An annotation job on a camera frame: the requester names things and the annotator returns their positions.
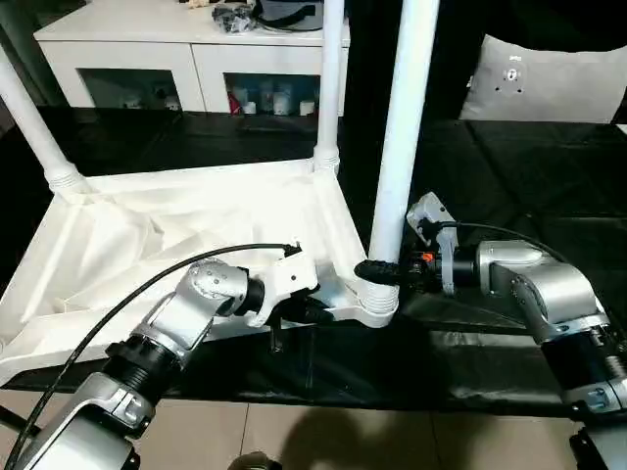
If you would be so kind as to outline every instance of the black tablecloth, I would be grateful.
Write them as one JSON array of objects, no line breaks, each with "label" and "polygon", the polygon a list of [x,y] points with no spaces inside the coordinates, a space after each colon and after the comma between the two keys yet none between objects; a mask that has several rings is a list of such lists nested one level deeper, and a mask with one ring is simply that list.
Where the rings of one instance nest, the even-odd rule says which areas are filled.
[{"label": "black tablecloth", "polygon": [[[315,143],[315,123],[306,118],[59,110],[46,110],[45,117],[86,175],[298,159],[310,156]],[[341,135],[340,184],[367,245],[381,142],[359,128]],[[21,175],[0,188],[5,218],[11,220],[7,226],[13,227],[0,257],[0,281],[6,285],[50,194],[17,130],[0,141],[0,155]],[[411,199],[435,191],[457,219],[506,226],[551,244],[589,276],[602,302],[624,323],[625,158],[627,138],[612,126],[425,123]],[[486,235],[463,231],[460,239]],[[340,322],[285,335],[284,353],[269,351],[267,335],[205,344],[169,396],[565,413],[555,380],[517,314],[476,293],[454,300],[412,296],[379,330]],[[61,390],[74,390],[101,364],[77,364]],[[6,387],[42,390],[57,372],[28,371]]]}]

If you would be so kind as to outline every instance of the black cable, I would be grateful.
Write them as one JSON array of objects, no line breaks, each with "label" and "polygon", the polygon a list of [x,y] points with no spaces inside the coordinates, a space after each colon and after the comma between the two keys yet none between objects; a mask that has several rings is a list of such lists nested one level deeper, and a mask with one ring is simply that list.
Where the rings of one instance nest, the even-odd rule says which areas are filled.
[{"label": "black cable", "polygon": [[292,247],[291,245],[283,245],[283,244],[278,244],[278,243],[251,243],[248,245],[237,245],[234,247],[211,250],[210,252],[201,253],[194,257],[178,262],[177,264],[169,267],[168,269],[161,271],[159,274],[152,277],[151,279],[146,281],[144,284],[139,286],[137,289],[135,289],[132,293],[126,296],[119,304],[114,306],[109,311],[109,313],[103,316],[102,319],[98,323],[96,323],[96,325],[82,339],[82,341],[74,349],[72,354],[70,354],[70,357],[68,357],[68,360],[64,364],[63,369],[61,370],[61,372],[59,373],[55,381],[48,387],[48,389],[46,389],[46,391],[43,393],[43,395],[41,396],[41,398],[39,399],[35,407],[32,409],[32,412],[26,419],[24,427],[20,431],[20,434],[18,435],[16,442],[13,444],[13,448],[11,449],[11,453],[9,454],[9,458],[7,459],[7,464],[4,467],[5,470],[13,470],[13,468],[15,467],[16,463],[18,462],[18,459],[20,458],[20,454],[22,452],[22,448],[24,447],[26,439],[28,439],[28,436],[30,436],[33,426],[35,425],[37,418],[39,418],[39,415],[43,411],[43,408],[46,406],[46,403],[50,400],[50,398],[53,396],[53,394],[59,387],[59,384],[61,383],[61,379],[63,379],[63,377],[66,375],[70,367],[72,367],[72,365],[76,362],[80,354],[85,350],[85,348],[87,348],[89,343],[91,343],[91,340],[94,339],[94,337],[98,334],[98,332],[100,332],[100,330],[102,330],[102,328],[114,316],[116,316],[125,306],[130,304],[137,296],[142,294],[153,284],[160,281],[167,275],[172,274],[173,272],[177,271],[181,267],[185,267],[189,264],[192,264],[193,262],[200,261],[201,259],[216,257],[218,255],[224,255],[226,253],[241,252],[244,250],[283,250],[283,251],[289,252],[289,251],[294,250],[294,247]]},{"label": "black cable", "polygon": [[515,230],[511,230],[509,228],[499,227],[497,225],[490,225],[490,224],[487,224],[487,223],[457,222],[457,221],[436,222],[436,225],[439,226],[439,227],[442,227],[442,228],[445,228],[445,227],[481,228],[481,229],[484,229],[484,230],[492,230],[494,232],[505,233],[507,235],[511,235],[511,236],[520,238],[521,240],[524,240],[525,242],[535,246],[536,248],[539,248],[540,250],[543,250],[543,251],[547,252],[549,255],[551,255],[553,258],[557,259],[558,261],[567,262],[568,264],[572,264],[571,262],[568,261],[568,259],[563,254],[561,254],[556,249],[551,248],[549,245],[547,245],[545,243],[542,243],[542,242],[536,240],[535,238],[530,237],[529,235],[525,235],[524,233],[516,232]]},{"label": "black cable", "polygon": [[[0,424],[6,426],[9,429],[12,429],[16,433],[20,433],[24,426],[26,425],[26,420],[19,416],[17,413],[14,413],[8,408],[0,405]],[[37,426],[33,426],[30,428],[30,436],[34,438],[41,432]]]}]

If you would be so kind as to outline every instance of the white fabric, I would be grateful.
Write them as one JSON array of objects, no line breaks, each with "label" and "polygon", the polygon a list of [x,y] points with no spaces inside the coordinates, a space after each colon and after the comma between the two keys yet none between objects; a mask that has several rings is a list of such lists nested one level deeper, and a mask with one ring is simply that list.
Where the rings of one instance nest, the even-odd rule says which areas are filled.
[{"label": "white fabric", "polygon": [[534,51],[486,35],[462,119],[610,122],[627,86],[627,46]]}]

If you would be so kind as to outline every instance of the tile floor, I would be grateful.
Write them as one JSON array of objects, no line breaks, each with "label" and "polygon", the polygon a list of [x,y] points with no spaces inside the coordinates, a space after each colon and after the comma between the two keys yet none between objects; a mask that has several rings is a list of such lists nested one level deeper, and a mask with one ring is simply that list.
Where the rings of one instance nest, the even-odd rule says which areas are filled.
[{"label": "tile floor", "polygon": [[[0,391],[22,415],[37,397]],[[144,470],[226,470],[254,450],[286,470],[574,470],[575,429],[561,419],[164,400],[136,447]],[[0,427],[2,466],[14,437]]]}]

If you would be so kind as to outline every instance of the black cylindrical joint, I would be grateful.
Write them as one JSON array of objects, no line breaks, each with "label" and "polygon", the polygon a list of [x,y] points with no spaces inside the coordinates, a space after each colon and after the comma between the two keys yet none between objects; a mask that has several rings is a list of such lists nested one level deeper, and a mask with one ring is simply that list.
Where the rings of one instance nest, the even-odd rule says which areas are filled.
[{"label": "black cylindrical joint", "polygon": [[107,348],[110,359],[103,372],[127,385],[156,405],[180,373],[180,363],[170,350],[147,338],[131,336]]},{"label": "black cylindrical joint", "polygon": [[542,352],[564,390],[627,377],[618,342],[608,326],[543,343]]},{"label": "black cylindrical joint", "polygon": [[476,245],[458,247],[453,256],[453,282],[456,286],[474,287],[479,285]]},{"label": "black cylindrical joint", "polygon": [[264,303],[265,287],[259,279],[248,279],[248,289],[244,303],[235,310],[235,315],[244,315],[247,311],[259,311]]},{"label": "black cylindrical joint", "polygon": [[582,429],[570,438],[570,448],[577,460],[579,470],[606,470],[607,466],[599,450],[588,435],[586,429]]},{"label": "black cylindrical joint", "polygon": [[138,470],[140,464],[141,458],[139,457],[139,454],[135,451],[135,447],[132,447],[130,450],[130,454],[126,458],[126,462],[121,467],[121,470]]}]

